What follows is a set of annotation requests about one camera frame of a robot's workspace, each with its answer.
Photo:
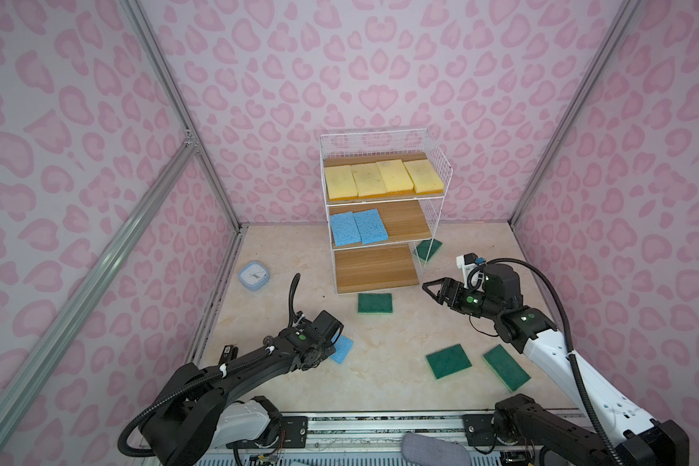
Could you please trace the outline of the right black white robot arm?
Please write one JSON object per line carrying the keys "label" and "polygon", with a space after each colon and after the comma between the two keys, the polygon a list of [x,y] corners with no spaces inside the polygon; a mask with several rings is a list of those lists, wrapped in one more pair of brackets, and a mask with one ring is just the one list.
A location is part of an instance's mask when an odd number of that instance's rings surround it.
{"label": "right black white robot arm", "polygon": [[485,261],[462,256],[463,281],[442,278],[423,284],[438,304],[468,318],[491,320],[497,337],[546,373],[588,418],[580,427],[518,394],[496,403],[491,418],[495,445],[520,441],[574,465],[687,465],[689,435],[675,421],[659,421],[632,402],[575,349],[560,298],[561,323],[527,306],[514,258]]}

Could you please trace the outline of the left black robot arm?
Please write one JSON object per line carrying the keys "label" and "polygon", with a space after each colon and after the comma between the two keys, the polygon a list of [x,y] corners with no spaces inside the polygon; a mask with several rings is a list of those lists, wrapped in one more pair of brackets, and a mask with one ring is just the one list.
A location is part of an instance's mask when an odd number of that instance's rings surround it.
{"label": "left black robot arm", "polygon": [[196,464],[211,447],[227,408],[272,379],[318,367],[335,353],[343,329],[342,322],[323,311],[231,361],[206,368],[181,366],[153,404],[126,427],[139,430],[149,448],[131,448],[120,438],[118,449],[128,456],[153,456],[164,465]]}

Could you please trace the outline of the light blue square clock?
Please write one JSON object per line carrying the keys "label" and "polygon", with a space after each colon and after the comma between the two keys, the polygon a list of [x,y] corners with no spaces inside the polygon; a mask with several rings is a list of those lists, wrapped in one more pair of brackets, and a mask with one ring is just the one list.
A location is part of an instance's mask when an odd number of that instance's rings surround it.
{"label": "light blue square clock", "polygon": [[245,289],[256,292],[269,283],[271,275],[264,264],[251,261],[238,272],[237,278]]}

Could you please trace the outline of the blue sponge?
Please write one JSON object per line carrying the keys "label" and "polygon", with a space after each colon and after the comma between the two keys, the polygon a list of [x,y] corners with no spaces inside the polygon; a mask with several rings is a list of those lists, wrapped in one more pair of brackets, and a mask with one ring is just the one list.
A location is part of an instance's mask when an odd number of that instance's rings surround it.
{"label": "blue sponge", "polygon": [[353,212],[331,215],[329,225],[336,248],[361,243],[361,236]]}
{"label": "blue sponge", "polygon": [[353,340],[340,336],[339,339],[334,344],[335,353],[331,355],[331,359],[337,364],[342,364],[353,348]]}
{"label": "blue sponge", "polygon": [[389,239],[378,209],[354,213],[353,219],[363,246],[382,243]]}

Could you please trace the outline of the green sponge front centre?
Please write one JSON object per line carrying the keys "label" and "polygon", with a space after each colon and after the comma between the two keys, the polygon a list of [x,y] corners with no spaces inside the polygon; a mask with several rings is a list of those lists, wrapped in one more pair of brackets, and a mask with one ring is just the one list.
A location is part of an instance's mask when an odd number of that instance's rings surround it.
{"label": "green sponge front centre", "polygon": [[460,344],[435,351],[435,353],[427,355],[425,359],[436,380],[444,379],[472,367],[468,355]]}

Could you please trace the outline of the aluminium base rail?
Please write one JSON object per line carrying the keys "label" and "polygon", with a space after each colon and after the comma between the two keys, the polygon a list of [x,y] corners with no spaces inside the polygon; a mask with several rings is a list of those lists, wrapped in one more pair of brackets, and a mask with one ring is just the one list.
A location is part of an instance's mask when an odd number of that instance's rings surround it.
{"label": "aluminium base rail", "polygon": [[472,465],[531,465],[544,444],[520,436],[501,441],[493,411],[287,413],[260,439],[215,440],[196,463],[236,465],[409,465],[405,436],[417,434],[464,450]]}

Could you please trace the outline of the yellow sponge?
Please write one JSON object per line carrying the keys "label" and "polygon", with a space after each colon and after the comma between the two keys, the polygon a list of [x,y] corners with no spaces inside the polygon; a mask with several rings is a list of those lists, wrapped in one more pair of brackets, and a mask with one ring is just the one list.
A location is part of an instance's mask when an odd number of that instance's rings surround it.
{"label": "yellow sponge", "polygon": [[329,201],[357,199],[358,191],[351,166],[326,167],[324,169],[324,178]]}
{"label": "yellow sponge", "polygon": [[351,165],[351,172],[355,179],[357,196],[359,198],[378,197],[388,193],[376,163]]}
{"label": "yellow sponge", "polygon": [[402,195],[415,192],[414,182],[401,159],[376,163],[387,194]]}
{"label": "yellow sponge", "polygon": [[415,194],[428,195],[445,192],[445,183],[428,159],[405,161],[404,166],[412,180]]}

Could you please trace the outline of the left diagonal aluminium frame bar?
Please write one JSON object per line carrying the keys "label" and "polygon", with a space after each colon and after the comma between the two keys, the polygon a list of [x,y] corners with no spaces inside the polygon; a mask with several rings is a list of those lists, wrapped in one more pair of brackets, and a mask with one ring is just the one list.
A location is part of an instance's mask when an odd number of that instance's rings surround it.
{"label": "left diagonal aluminium frame bar", "polygon": [[19,367],[15,377],[1,392],[0,452],[14,435],[34,400],[80,333],[90,313],[112,285],[120,268],[150,226],[180,176],[186,171],[197,147],[198,143],[192,139],[184,141],[129,214],[94,267],[76,287],[59,316]]}

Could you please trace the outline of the grey oval pad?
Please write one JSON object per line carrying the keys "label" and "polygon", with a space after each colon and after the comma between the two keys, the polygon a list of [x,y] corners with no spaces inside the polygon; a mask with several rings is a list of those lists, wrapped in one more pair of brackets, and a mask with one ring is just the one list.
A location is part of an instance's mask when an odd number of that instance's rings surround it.
{"label": "grey oval pad", "polygon": [[407,433],[401,441],[402,457],[420,466],[471,466],[466,448],[443,440]]}

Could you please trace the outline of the green sponge behind shelf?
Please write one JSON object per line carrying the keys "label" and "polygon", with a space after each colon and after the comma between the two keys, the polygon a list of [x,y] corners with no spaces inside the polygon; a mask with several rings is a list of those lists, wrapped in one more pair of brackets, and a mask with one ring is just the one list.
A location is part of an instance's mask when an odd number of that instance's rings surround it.
{"label": "green sponge behind shelf", "polygon": [[426,239],[416,246],[415,253],[420,261],[427,262],[439,252],[441,247],[441,241],[437,239]]}

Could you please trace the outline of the green sponge front right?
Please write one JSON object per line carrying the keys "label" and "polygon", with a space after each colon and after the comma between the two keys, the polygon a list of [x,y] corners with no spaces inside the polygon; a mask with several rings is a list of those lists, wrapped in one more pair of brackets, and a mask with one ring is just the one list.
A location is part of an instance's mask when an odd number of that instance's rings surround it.
{"label": "green sponge front right", "polygon": [[510,392],[519,390],[531,380],[514,357],[500,345],[487,351],[483,360]]}

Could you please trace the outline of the green sponge by shelf front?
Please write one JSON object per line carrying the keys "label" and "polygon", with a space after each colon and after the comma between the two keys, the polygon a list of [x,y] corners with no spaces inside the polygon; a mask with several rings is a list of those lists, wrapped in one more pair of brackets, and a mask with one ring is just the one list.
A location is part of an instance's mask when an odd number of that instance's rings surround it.
{"label": "green sponge by shelf front", "polygon": [[359,293],[357,296],[359,314],[392,314],[393,302],[390,293]]}

